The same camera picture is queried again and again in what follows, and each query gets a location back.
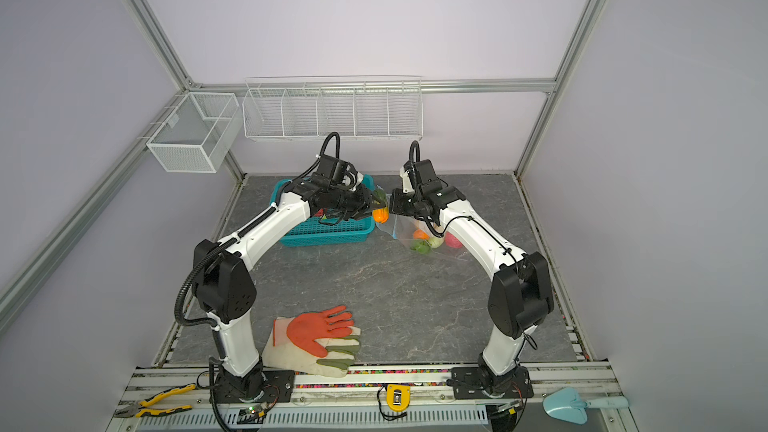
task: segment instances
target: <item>pliers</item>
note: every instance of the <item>pliers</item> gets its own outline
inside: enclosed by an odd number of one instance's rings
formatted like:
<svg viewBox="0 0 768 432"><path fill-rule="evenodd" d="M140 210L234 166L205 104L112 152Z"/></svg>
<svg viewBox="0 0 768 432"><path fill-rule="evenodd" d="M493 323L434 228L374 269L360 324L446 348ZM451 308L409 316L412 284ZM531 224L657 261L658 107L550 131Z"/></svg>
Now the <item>pliers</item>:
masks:
<svg viewBox="0 0 768 432"><path fill-rule="evenodd" d="M157 402L160 402L162 399L170 397L171 395L183 394L184 392L189 392L190 390L195 390L196 388L197 388L197 385L188 384L183 387L176 387L168 390L163 390L162 392L150 397L149 399L137 400L135 404L129 405L126 408L118 410L117 412L114 413L114 416L120 417L120 418L144 417L144 416L161 417L164 415L171 415L171 414L176 414L177 412L184 412L185 410L190 410L192 408L191 405L182 405L182 406L179 406L176 408L170 408L170 409L151 409L149 407L152 405L155 405Z"/></svg>

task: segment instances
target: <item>teal plastic basket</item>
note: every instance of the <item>teal plastic basket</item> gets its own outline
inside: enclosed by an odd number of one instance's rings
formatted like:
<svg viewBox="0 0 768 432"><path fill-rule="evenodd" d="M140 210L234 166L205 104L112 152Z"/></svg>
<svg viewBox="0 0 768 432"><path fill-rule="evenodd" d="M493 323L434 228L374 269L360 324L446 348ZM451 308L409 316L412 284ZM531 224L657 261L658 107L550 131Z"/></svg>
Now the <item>teal plastic basket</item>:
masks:
<svg viewBox="0 0 768 432"><path fill-rule="evenodd" d="M275 185L270 202L275 201L277 191L286 182L289 180L281 180ZM373 190L373 177L364 176L362 184ZM283 235L280 243L286 247L304 247L306 245L363 242L374 228L376 228L376 223L373 221L373 217L366 217L363 220L343 220L335 226L324 226L320 223L320 217L310 217Z"/></svg>

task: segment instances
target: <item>trowel handle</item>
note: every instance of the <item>trowel handle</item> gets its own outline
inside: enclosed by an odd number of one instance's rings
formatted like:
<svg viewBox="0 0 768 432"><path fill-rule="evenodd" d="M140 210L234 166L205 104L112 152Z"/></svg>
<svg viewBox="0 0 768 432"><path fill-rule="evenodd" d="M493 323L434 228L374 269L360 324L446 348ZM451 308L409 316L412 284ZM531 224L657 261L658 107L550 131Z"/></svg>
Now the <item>trowel handle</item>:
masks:
<svg viewBox="0 0 768 432"><path fill-rule="evenodd" d="M588 409L626 409L629 408L629 401L624 396L601 397L597 399L585 400Z"/></svg>

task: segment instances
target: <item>robotic arm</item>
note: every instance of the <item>robotic arm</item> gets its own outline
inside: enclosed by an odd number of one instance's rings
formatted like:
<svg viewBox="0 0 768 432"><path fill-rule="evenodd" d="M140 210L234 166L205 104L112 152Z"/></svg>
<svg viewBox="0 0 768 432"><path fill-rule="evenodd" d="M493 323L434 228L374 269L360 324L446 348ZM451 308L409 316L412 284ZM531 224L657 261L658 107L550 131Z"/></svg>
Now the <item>robotic arm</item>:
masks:
<svg viewBox="0 0 768 432"><path fill-rule="evenodd" d="M325 154L333 137L336 157ZM416 141L401 170L403 188L393 191L390 211L423 220L437 236L455 235L488 273L492 280L488 312L494 329L478 360L479 368L474 368L481 382L476 389L492 397L504 395L510 383L527 377L518 362L526 334L554 307L547 263L537 252L526 254L499 235L459 190L436 176L429 160L415 154ZM339 158L339 135L334 132L322 144L312 167L288 182L266 210L217 243L203 240L195 248L196 265L178 293L174 315L183 326L211 327L222 368L216 382L229 386L237 400L258 400L266 379L250 325L256 300L250 270L283 235L320 209L338 222L368 217L385 207L361 181L362 174ZM206 317L184 316L189 290Z"/></svg>

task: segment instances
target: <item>wire rack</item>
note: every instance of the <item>wire rack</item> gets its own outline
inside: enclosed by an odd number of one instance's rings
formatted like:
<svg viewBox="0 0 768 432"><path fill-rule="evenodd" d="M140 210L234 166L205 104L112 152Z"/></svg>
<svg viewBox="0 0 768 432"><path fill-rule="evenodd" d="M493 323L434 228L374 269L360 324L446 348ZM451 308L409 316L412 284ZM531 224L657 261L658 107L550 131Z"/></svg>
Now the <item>wire rack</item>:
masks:
<svg viewBox="0 0 768 432"><path fill-rule="evenodd" d="M218 170L242 127L233 93L188 92L147 141L168 172Z"/></svg>
<svg viewBox="0 0 768 432"><path fill-rule="evenodd" d="M419 139L423 105L418 78L345 82L247 80L246 137L257 141L317 139L338 132L352 139Z"/></svg>

